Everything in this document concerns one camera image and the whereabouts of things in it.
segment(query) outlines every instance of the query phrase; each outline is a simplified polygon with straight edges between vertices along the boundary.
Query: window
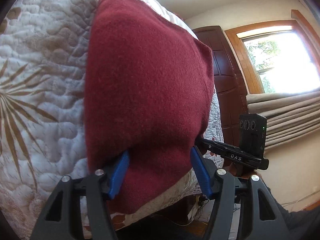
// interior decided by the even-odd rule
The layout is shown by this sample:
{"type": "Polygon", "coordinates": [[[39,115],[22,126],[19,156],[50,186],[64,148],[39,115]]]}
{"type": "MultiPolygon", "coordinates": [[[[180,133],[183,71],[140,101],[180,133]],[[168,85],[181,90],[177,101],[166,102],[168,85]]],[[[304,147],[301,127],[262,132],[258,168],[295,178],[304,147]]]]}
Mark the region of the window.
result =
{"type": "Polygon", "coordinates": [[[320,56],[296,20],[270,21],[225,31],[250,94],[297,93],[320,87],[320,56]]]}
{"type": "Polygon", "coordinates": [[[319,75],[294,31],[242,39],[265,93],[298,93],[320,86],[319,75]]]}

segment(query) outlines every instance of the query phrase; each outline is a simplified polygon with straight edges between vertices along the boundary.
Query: beige wall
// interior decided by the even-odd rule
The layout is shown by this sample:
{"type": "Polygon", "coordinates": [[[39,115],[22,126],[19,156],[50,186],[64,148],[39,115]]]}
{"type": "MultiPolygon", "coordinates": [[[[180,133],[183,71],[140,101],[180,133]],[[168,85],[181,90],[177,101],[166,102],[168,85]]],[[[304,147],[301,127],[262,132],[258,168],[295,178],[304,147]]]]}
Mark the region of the beige wall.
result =
{"type": "MultiPolygon", "coordinates": [[[[191,29],[220,25],[223,30],[272,20],[290,20],[299,10],[320,34],[317,21],[299,0],[257,0],[215,8],[186,20],[191,29]]],[[[268,150],[269,168],[260,171],[276,200],[296,202],[320,190],[320,130],[268,150]]],[[[320,193],[286,208],[297,211],[320,199],[320,193]]]]}

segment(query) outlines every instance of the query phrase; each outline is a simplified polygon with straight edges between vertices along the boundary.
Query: beige curtain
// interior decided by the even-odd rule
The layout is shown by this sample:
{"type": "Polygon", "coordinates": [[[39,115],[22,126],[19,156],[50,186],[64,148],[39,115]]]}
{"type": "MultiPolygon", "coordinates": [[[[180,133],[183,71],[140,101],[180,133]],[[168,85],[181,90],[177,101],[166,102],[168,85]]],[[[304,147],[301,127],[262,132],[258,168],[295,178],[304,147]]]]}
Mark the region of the beige curtain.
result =
{"type": "Polygon", "coordinates": [[[320,88],[299,94],[251,94],[247,104],[249,114],[267,118],[265,149],[320,128],[320,88]]]}

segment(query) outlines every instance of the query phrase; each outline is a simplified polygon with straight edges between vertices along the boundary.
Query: red knit fabric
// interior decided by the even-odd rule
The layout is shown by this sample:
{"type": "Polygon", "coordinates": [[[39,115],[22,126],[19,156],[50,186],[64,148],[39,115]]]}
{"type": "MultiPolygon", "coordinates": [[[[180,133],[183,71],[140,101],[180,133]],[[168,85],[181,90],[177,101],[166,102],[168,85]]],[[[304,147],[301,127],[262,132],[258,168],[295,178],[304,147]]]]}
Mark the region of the red knit fabric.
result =
{"type": "Polygon", "coordinates": [[[90,171],[129,149],[112,211],[133,213],[188,173],[212,94],[206,45],[140,0],[99,0],[85,76],[85,138],[90,171]]]}

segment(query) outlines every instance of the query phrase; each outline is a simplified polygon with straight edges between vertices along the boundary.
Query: quilted bedspread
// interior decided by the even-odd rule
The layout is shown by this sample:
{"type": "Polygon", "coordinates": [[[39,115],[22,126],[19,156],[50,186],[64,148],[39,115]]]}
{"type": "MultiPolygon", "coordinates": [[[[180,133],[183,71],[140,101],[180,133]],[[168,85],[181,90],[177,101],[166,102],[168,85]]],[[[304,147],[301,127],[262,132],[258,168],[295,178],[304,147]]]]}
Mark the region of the quilted bedspread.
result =
{"type": "MultiPolygon", "coordinates": [[[[194,33],[155,0],[143,0],[194,33]]],[[[62,176],[88,174],[83,125],[84,73],[98,0],[17,0],[0,25],[0,207],[21,239],[62,176]]],[[[214,93],[205,138],[223,141],[214,93]]],[[[205,155],[222,167],[219,156],[205,155]]],[[[199,193],[191,170],[134,214],[111,214],[115,228],[199,193]]],[[[85,237],[90,237],[81,200],[85,237]]]]}

